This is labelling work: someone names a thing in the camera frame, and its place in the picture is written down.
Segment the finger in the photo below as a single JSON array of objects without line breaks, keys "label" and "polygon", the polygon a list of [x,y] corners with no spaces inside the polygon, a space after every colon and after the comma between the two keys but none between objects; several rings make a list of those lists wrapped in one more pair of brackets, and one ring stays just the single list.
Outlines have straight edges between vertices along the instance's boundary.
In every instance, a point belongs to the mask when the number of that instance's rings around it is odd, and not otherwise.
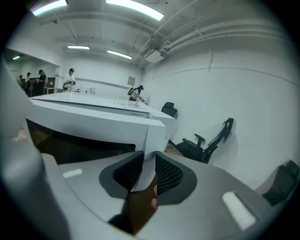
[{"label": "finger", "polygon": [[151,207],[156,210],[158,208],[158,200],[156,198],[153,198],[151,201]]},{"label": "finger", "polygon": [[154,186],[153,191],[154,191],[155,198],[157,198],[158,197],[158,186],[157,185]]}]

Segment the backpack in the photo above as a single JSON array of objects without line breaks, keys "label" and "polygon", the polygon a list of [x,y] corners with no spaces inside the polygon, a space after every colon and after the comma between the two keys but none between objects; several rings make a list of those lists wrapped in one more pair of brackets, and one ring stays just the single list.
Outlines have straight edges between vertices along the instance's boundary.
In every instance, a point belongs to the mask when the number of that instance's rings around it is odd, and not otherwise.
[{"label": "backpack", "polygon": [[130,88],[127,95],[131,96],[133,94],[133,90],[134,88]]}]

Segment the white tape strip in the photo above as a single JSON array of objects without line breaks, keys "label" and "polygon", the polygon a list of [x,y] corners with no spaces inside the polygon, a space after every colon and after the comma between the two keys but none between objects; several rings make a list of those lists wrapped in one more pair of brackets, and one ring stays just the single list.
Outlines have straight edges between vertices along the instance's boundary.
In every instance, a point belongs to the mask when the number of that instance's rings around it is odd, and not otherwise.
[{"label": "white tape strip", "polygon": [[241,230],[249,228],[256,222],[256,218],[234,192],[225,193],[222,198]]},{"label": "white tape strip", "polygon": [[64,178],[70,178],[70,177],[74,177],[74,176],[80,175],[82,173],[83,173],[83,171],[81,169],[76,169],[74,171],[65,172],[65,173],[62,174],[62,176]]}]

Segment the ceiling light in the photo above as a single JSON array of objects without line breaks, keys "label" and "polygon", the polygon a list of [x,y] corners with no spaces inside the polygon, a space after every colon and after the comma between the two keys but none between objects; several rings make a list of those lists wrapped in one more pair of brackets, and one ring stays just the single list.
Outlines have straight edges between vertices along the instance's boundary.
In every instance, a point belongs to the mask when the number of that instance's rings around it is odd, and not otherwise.
[{"label": "ceiling light", "polygon": [[150,17],[153,17],[159,21],[160,21],[160,19],[162,19],[164,17],[164,15],[159,13],[158,11],[156,11],[148,6],[145,6],[141,3],[134,2],[131,0],[106,0],[106,3],[120,5],[123,7],[137,10],[137,11],[139,11],[141,13],[145,13],[145,14],[149,15]]},{"label": "ceiling light", "polygon": [[128,55],[125,55],[125,54],[122,54],[122,53],[119,53],[119,52],[114,52],[114,51],[111,51],[111,50],[107,50],[108,53],[112,53],[112,54],[115,54],[115,55],[118,55],[118,56],[121,56],[123,58],[128,58],[128,59],[132,59],[132,57],[128,56]]},{"label": "ceiling light", "polygon": [[90,49],[90,47],[86,47],[86,46],[68,46],[68,48],[73,48],[73,49],[87,49],[87,50]]},{"label": "ceiling light", "polygon": [[46,11],[49,11],[51,9],[54,9],[54,8],[58,8],[58,7],[62,7],[62,6],[66,6],[67,5],[67,2],[66,0],[58,0],[58,1],[55,1],[55,2],[52,2],[52,3],[49,3],[47,5],[44,5],[34,11],[32,11],[32,13],[37,16],[37,15],[40,15]]}]

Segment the framed picture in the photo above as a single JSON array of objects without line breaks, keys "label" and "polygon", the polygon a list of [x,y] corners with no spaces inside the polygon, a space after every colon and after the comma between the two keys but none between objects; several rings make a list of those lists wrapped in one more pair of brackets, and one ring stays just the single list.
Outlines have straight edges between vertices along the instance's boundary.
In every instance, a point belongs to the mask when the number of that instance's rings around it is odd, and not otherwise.
[{"label": "framed picture", "polygon": [[131,86],[134,86],[135,85],[135,78],[134,77],[129,77],[127,84],[131,85]]}]

